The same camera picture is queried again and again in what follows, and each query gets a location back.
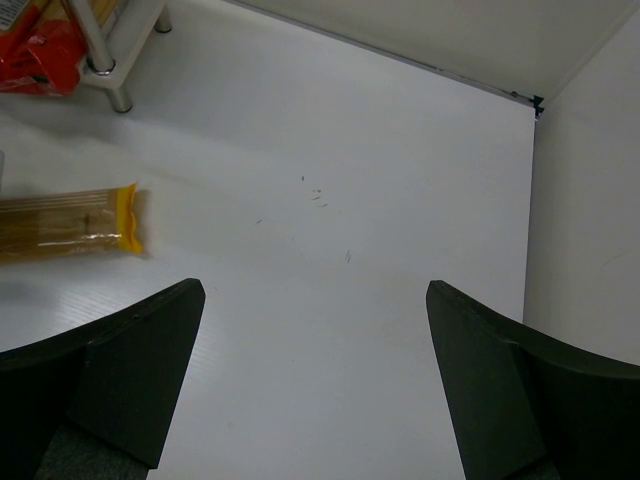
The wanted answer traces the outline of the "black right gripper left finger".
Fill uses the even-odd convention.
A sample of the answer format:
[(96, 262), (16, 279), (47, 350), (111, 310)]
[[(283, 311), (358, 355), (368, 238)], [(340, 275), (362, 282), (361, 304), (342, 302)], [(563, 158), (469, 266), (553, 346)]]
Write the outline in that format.
[(159, 465), (205, 305), (182, 280), (1, 354), (4, 479), (145, 479)]

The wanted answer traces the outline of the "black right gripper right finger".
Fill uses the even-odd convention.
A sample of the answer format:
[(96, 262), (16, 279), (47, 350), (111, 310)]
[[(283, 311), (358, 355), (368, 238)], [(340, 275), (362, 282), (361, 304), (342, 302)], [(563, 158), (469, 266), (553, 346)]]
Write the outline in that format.
[(450, 284), (426, 310), (468, 479), (636, 479), (639, 368), (511, 320)]

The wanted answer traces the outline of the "yellow spaghetti bag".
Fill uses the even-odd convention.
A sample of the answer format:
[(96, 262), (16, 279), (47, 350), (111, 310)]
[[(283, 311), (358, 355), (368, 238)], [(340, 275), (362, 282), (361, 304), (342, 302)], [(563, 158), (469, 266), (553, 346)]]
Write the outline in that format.
[(86, 253), (144, 252), (137, 238), (134, 184), (1, 200), (1, 262)]

